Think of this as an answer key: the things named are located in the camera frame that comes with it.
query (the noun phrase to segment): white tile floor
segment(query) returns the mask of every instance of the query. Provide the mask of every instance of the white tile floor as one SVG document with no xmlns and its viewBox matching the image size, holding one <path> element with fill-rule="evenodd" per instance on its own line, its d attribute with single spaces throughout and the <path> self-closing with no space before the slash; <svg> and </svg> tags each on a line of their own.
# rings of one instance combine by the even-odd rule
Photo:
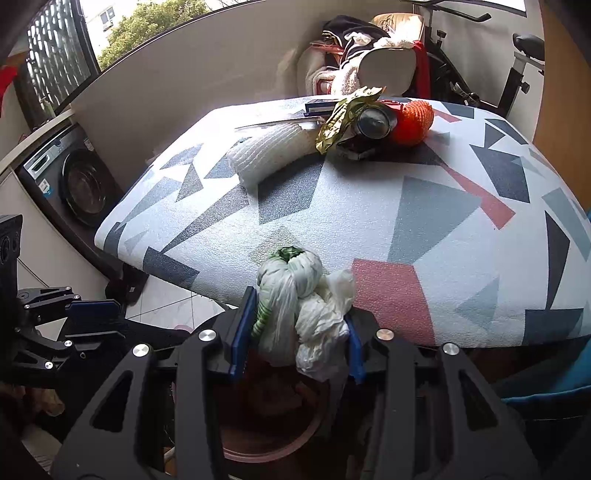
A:
<svg viewBox="0 0 591 480">
<path fill-rule="evenodd" d="M 213 300 L 150 276 L 139 300 L 127 307 L 126 317 L 163 328 L 197 328 L 223 312 Z"/>
</svg>

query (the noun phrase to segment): bike seat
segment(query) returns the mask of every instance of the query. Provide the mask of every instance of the bike seat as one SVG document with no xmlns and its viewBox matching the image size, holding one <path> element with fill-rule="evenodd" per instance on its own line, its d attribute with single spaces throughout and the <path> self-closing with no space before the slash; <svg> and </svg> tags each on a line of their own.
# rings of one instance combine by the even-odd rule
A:
<svg viewBox="0 0 591 480">
<path fill-rule="evenodd" d="M 513 45 L 528 57 L 544 61 L 544 40 L 531 34 L 513 34 Z"/>
</svg>

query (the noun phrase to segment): window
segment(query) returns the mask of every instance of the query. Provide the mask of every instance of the window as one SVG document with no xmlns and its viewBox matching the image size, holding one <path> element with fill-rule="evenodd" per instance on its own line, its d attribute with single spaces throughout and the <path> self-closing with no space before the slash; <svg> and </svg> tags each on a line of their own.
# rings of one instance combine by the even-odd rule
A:
<svg viewBox="0 0 591 480">
<path fill-rule="evenodd" d="M 244 1 L 49 0 L 23 33 L 29 56 L 14 82 L 30 128 L 59 114 L 101 71 L 142 43 Z M 150 28 L 138 30 L 145 24 Z"/>
<path fill-rule="evenodd" d="M 103 21 L 103 25 L 108 23 L 111 18 L 115 16 L 115 11 L 113 7 L 108 8 L 106 11 L 100 14 L 100 19 Z"/>
<path fill-rule="evenodd" d="M 112 18 L 115 16 L 113 7 L 109 7 L 107 10 L 100 14 L 100 19 L 103 22 L 103 32 L 110 29 L 113 26 Z"/>
</svg>

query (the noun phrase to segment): metal screw cap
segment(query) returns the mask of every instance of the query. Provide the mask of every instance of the metal screw cap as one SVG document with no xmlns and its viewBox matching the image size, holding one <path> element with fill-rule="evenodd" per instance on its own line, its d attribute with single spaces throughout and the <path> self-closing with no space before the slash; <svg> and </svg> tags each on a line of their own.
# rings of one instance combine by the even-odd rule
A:
<svg viewBox="0 0 591 480">
<path fill-rule="evenodd" d="M 150 351 L 150 347 L 145 343 L 139 343 L 138 345 L 134 346 L 134 355 L 135 356 L 145 356 L 148 355 Z"/>
<path fill-rule="evenodd" d="M 380 330 L 375 332 L 375 336 L 378 337 L 380 340 L 389 342 L 394 338 L 394 332 L 387 328 L 380 328 Z"/>
<path fill-rule="evenodd" d="M 443 351 L 448 355 L 457 355 L 460 353 L 460 347 L 458 347 L 455 343 L 446 343 L 443 345 Z"/>
<path fill-rule="evenodd" d="M 199 332 L 199 340 L 201 340 L 202 342 L 211 342 L 216 337 L 216 335 L 217 333 L 213 330 L 201 330 L 201 332 Z"/>
</svg>

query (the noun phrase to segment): orange mesh bag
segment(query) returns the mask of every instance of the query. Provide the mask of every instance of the orange mesh bag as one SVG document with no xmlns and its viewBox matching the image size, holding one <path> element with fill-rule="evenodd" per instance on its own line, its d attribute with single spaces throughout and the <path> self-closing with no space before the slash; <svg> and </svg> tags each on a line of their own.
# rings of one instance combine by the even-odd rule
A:
<svg viewBox="0 0 591 480">
<path fill-rule="evenodd" d="M 390 138 L 399 145 L 412 147 L 423 141 L 433 124 L 433 107 L 425 100 L 405 103 L 398 114 L 398 124 Z"/>
</svg>

